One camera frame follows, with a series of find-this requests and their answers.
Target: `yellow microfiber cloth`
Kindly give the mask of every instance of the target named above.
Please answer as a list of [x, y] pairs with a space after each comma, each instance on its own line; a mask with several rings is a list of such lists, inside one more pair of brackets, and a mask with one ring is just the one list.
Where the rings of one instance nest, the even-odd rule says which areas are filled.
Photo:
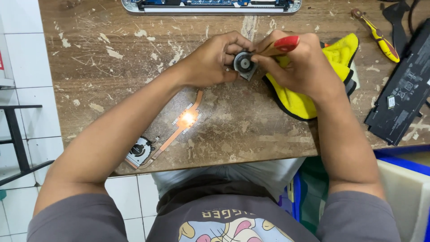
[[[351, 80], [353, 71], [350, 69], [352, 60], [358, 49], [358, 38], [349, 34], [336, 43], [327, 46], [321, 43], [322, 51], [340, 79], [345, 84], [348, 96], [355, 90], [356, 83]], [[277, 56], [279, 66], [286, 67], [290, 60], [287, 56]], [[270, 73], [263, 77], [263, 81], [272, 92], [275, 102], [288, 115], [301, 120], [310, 121], [316, 118], [316, 109], [312, 100], [301, 93], [295, 93], [288, 88], [278, 85]]]

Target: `gray t-shirt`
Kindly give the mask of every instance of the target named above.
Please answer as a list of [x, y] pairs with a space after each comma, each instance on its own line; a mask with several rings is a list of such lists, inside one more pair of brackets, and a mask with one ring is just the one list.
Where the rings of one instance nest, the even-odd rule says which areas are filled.
[[[81, 194], [42, 210], [29, 242], [127, 241], [121, 213], [108, 195]], [[159, 213], [148, 242], [393, 241], [400, 237], [387, 202], [362, 192], [328, 197], [316, 237], [268, 197], [208, 195]]]

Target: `black metal stand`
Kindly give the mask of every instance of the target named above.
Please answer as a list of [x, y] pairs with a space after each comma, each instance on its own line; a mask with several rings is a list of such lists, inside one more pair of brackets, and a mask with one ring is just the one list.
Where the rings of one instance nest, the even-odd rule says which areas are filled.
[[0, 140], [0, 144], [13, 144], [15, 148], [16, 158], [18, 160], [20, 173], [13, 175], [11, 177], [0, 180], [0, 186], [9, 183], [13, 180], [16, 180], [20, 177], [28, 175], [32, 172], [39, 170], [47, 165], [52, 164], [54, 161], [46, 161], [42, 164], [39, 164], [33, 168], [30, 168], [30, 164], [27, 160], [27, 155], [25, 154], [24, 142], [22, 141], [21, 132], [18, 126], [18, 120], [16, 119], [15, 109], [31, 109], [31, 108], [41, 108], [42, 105], [16, 105], [16, 106], [0, 106], [0, 109], [4, 110], [4, 114], [6, 115], [6, 121], [9, 126], [10, 132], [10, 140]]

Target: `hand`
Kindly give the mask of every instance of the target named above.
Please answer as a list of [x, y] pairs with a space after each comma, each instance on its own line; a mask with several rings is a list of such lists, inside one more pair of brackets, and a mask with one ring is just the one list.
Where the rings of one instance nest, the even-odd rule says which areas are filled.
[[240, 79], [232, 65], [234, 56], [243, 49], [253, 51], [251, 41], [237, 31], [215, 35], [172, 68], [185, 74], [185, 85], [209, 87]]
[[[279, 67], [271, 57], [258, 55], [272, 42], [292, 35], [298, 35], [300, 43], [286, 54], [291, 60], [286, 68]], [[269, 71], [280, 86], [305, 94], [317, 102], [330, 99], [333, 95], [345, 94], [345, 87], [321, 51], [316, 34], [274, 30], [258, 44], [255, 52], [257, 54], [251, 60]]]

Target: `yellow screwdriver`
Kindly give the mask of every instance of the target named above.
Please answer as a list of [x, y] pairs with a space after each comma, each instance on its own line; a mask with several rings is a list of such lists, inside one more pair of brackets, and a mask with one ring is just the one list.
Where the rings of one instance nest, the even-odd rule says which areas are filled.
[[359, 9], [353, 9], [351, 14], [358, 20], [362, 21], [369, 27], [370, 31], [372, 31], [373, 39], [378, 43], [379, 48], [384, 52], [384, 54], [395, 63], [400, 61], [399, 55], [397, 54], [396, 49], [384, 38], [382, 31], [376, 28], [368, 19], [363, 16], [363, 12]]

